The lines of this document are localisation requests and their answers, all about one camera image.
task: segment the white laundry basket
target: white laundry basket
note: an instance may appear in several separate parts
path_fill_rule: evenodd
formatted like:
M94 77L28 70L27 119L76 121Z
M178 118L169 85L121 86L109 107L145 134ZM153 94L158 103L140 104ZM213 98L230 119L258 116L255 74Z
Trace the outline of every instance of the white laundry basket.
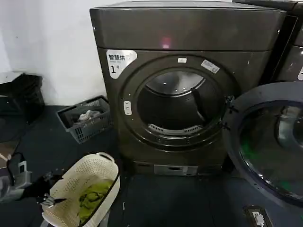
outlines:
M86 155L72 166L50 191L55 199L66 199L48 208L43 206L43 218L55 227L77 227L80 223L80 194L92 184L103 179L113 180L111 188L95 213L83 226L97 227L114 202L119 189L120 177L118 166L107 153Z

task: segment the small device on floor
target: small device on floor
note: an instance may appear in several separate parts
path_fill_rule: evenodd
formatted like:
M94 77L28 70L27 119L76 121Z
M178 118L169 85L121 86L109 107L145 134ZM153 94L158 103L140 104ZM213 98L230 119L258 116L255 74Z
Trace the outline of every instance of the small device on floor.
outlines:
M246 206L243 209L251 227L273 227L264 208L259 206Z

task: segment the front-loading dryer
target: front-loading dryer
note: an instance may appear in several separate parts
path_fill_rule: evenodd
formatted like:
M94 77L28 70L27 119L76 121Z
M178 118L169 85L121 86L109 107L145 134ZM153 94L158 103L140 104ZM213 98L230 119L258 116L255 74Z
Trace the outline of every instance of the front-loading dryer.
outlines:
M258 84L285 12L228 2L134 1L90 15L129 167L167 175L220 169L222 116Z

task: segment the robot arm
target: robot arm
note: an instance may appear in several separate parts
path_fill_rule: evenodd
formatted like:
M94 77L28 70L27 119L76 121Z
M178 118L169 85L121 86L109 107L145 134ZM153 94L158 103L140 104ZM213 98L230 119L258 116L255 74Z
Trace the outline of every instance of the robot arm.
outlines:
M10 185L8 176L0 177L0 203L21 199L24 189L16 189Z
M8 168L10 176L0 177L0 203L34 197L37 203L50 207L65 200L55 200L49 195L51 187L62 179L61 175L53 175L52 172L49 172L31 183L31 172L27 171L27 162L22 160L18 167L19 173L17 175L13 176Z

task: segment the white wall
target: white wall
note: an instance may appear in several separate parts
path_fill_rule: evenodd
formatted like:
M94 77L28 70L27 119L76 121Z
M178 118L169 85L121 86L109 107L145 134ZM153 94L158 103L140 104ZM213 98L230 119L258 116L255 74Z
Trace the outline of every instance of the white wall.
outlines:
M47 105L105 95L89 9L119 1L1 0L0 71L43 76Z
M5 45L2 38L2 32L0 29L0 73L10 71L9 58L5 49Z

